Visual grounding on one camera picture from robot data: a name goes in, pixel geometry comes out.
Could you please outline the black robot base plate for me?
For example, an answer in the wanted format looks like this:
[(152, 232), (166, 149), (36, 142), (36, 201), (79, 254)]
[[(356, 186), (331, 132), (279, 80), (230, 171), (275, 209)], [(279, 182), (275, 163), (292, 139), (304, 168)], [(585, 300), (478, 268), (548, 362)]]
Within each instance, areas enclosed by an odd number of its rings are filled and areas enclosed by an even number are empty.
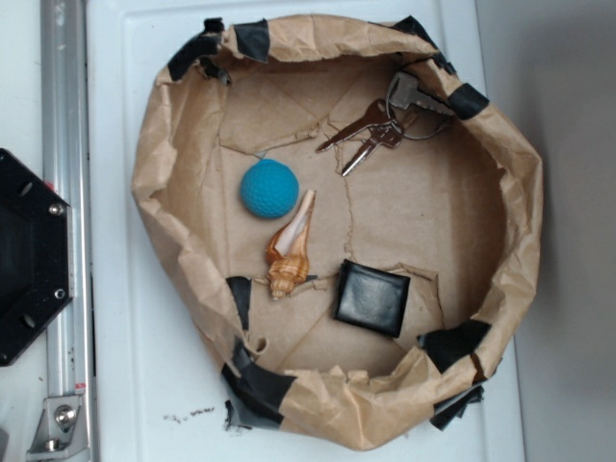
[(1, 365), (12, 365), (72, 299), (70, 206), (1, 150)]

